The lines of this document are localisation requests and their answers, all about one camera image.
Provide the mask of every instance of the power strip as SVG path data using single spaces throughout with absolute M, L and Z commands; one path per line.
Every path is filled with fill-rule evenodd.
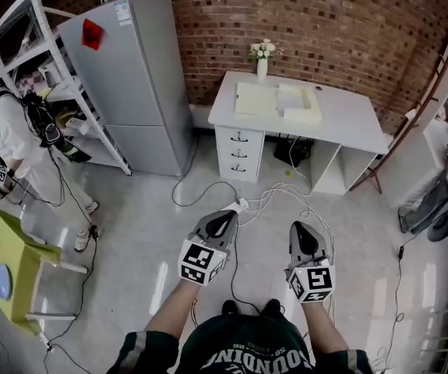
M 243 210 L 249 208 L 249 203 L 245 198 L 240 198 L 239 203 L 234 202 L 231 205 L 226 206 L 221 210 L 235 210 L 238 214 L 240 214 Z

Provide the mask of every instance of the flower vase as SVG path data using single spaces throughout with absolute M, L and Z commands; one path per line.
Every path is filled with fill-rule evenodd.
M 263 82 L 265 80 L 265 76 L 267 75 L 267 58 L 261 58 L 258 60 L 258 65 L 256 66 L 256 75 L 258 76 L 258 80 Z

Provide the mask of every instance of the person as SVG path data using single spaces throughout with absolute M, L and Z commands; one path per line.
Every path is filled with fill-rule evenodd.
M 108 374 L 165 373 L 175 365 L 199 285 L 181 279 L 144 331 L 129 333 Z M 276 299 L 259 316 L 239 314 L 226 301 L 222 314 L 199 325 L 185 342 L 176 373 L 283 374 L 372 373 L 364 351 L 350 350 L 321 302 L 302 304 L 316 366 L 302 335 L 280 312 Z
M 0 87 L 0 93 L 6 90 Z M 9 178 L 25 178 L 40 198 L 76 231 L 75 250 L 82 252 L 90 237 L 90 215 L 99 203 L 88 196 L 64 173 L 62 183 L 51 152 L 40 147 L 41 141 L 33 134 L 26 121 L 21 103 L 11 94 L 0 96 L 0 157 L 4 160 Z

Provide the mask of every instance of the refrigerator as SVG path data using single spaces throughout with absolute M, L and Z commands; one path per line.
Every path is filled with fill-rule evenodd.
M 97 50 L 82 43 L 88 19 Z M 171 0 L 114 0 L 58 26 L 100 121 L 132 170 L 181 175 L 192 142 Z

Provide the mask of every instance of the drawer handle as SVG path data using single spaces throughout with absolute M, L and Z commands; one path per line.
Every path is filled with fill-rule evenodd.
M 238 132 L 238 138 L 235 139 L 234 137 L 231 137 L 232 141 L 239 141 L 240 143 L 247 143 L 248 139 L 242 139 L 241 138 L 241 132 Z
M 247 158 L 248 157 L 248 155 L 240 155 L 239 153 L 237 155 L 235 153 L 231 153 L 231 155 L 236 158 Z
M 231 168 L 231 170 L 233 170 L 233 171 L 246 171 L 246 169 L 239 170 L 239 164 L 236 165 L 236 168 L 235 168 L 235 169 L 234 169 L 234 168 Z

